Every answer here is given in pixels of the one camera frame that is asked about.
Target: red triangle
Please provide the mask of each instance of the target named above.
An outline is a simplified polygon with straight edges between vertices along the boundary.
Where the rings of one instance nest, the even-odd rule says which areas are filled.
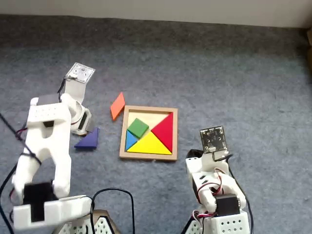
[[[152,129],[152,133],[163,143],[172,153],[174,113],[169,114],[162,122]]]

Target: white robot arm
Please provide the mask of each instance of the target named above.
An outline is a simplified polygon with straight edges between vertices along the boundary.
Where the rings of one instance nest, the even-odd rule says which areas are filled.
[[[85,88],[86,82],[94,72],[84,65],[75,63],[67,74],[71,86],[76,82]],[[69,156],[70,132],[85,135],[93,128],[91,113],[81,102],[71,97],[52,94],[31,100],[27,119],[26,145],[39,161],[30,157],[28,150],[19,157],[16,173],[12,178],[15,193],[21,205],[14,207],[14,226],[16,229],[58,225],[68,220],[87,215],[91,199],[86,196],[67,197],[70,191],[71,158]],[[43,162],[51,157],[55,164],[55,177],[52,182],[33,184],[33,176]]]
[[[246,198],[229,176],[230,157],[222,126],[200,131],[204,151],[191,150],[186,158],[189,180],[201,204],[184,233],[249,234]]]

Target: blue triangle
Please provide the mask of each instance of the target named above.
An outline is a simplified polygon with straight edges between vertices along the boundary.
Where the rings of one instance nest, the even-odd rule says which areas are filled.
[[[135,143],[137,142],[137,138],[132,135],[132,133],[130,133],[127,130],[127,136],[126,136],[126,150],[128,150],[131,146],[133,146]]]
[[[75,145],[77,149],[95,149],[98,146],[98,128],[86,135]]]

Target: white wall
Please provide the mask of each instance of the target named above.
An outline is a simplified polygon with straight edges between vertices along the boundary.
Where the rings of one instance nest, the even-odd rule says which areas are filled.
[[[0,0],[0,13],[312,26],[312,0]]]

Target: yellow triangle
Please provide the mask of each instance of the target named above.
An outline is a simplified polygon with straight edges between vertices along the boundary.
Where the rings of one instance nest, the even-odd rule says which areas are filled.
[[[146,136],[139,140],[129,150],[127,150],[127,152],[171,155],[171,152],[152,132],[149,132]]]

